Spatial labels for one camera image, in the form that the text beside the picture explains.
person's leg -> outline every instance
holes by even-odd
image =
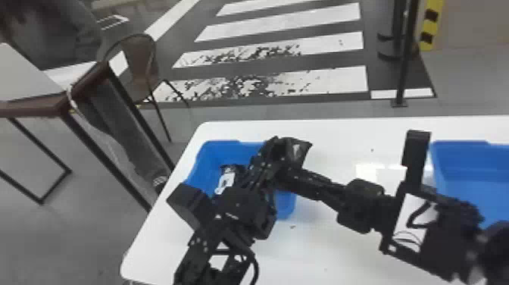
[[[111,136],[110,128],[89,99],[80,101],[78,109],[78,111],[84,116],[84,119],[86,119],[94,128]]]
[[[98,86],[90,101],[110,134],[123,146],[136,172],[156,189],[164,185],[168,170],[110,83]]]

blue container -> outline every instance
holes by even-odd
[[[437,141],[429,150],[439,193],[476,205],[483,228],[509,221],[509,146]]]
[[[221,165],[248,165],[253,155],[258,153],[263,142],[240,142],[238,140],[211,140],[203,144],[196,155],[196,162],[185,184],[201,189],[209,197],[215,195],[214,190],[221,176]],[[295,194],[277,190],[274,195],[277,218],[286,219],[295,208]]]

white stripe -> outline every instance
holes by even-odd
[[[145,33],[157,41],[199,1],[200,0],[182,0],[176,3],[145,30]],[[127,61],[123,56],[123,52],[119,52],[110,60],[110,66],[117,76],[121,75],[127,69]]]
[[[267,8],[274,8],[279,6],[312,1],[323,1],[323,0],[248,0],[242,2],[234,2],[224,5],[221,11],[217,13],[217,16],[244,13],[249,11],[256,11]]]
[[[303,70],[269,75],[245,75],[174,81],[189,100],[237,99],[247,96],[274,97],[328,93],[367,92],[365,66]],[[158,102],[174,102],[176,94],[161,84],[154,96]]]
[[[327,23],[360,20],[361,12],[358,3],[340,6],[261,17],[251,20],[240,20],[230,23],[219,23],[208,26],[201,32],[196,42],[211,39],[230,38],[234,36],[253,35],[256,33],[275,32],[280,30],[312,27]]]
[[[397,90],[375,90],[371,91],[371,99],[394,99]],[[406,89],[403,96],[405,98],[428,98],[433,97],[431,88]]]
[[[363,48],[362,32],[338,33],[328,36],[187,52],[179,58],[173,68],[253,61],[274,57],[317,55],[327,52],[348,52]]]

yellow and black stripe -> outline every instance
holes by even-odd
[[[444,0],[428,0],[424,14],[423,31],[420,34],[420,50],[433,49],[434,39],[439,33],[439,21],[444,6]]]

white table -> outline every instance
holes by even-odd
[[[407,130],[432,131],[432,139],[487,139],[509,143],[509,116],[394,117],[327,121],[230,121],[202,124],[195,132],[164,191],[126,254],[121,275],[148,284],[173,284],[187,250],[189,226],[166,203],[186,179],[201,145],[212,139],[262,141],[294,136],[314,144],[304,167],[347,183],[371,180],[394,194],[404,174],[400,166]],[[403,218],[420,205],[405,201]],[[378,251],[380,235],[360,235],[336,223],[321,202],[297,198],[295,211],[278,221],[268,240],[253,245],[260,263],[258,284],[438,285],[438,277]],[[252,270],[243,280],[251,280]]]

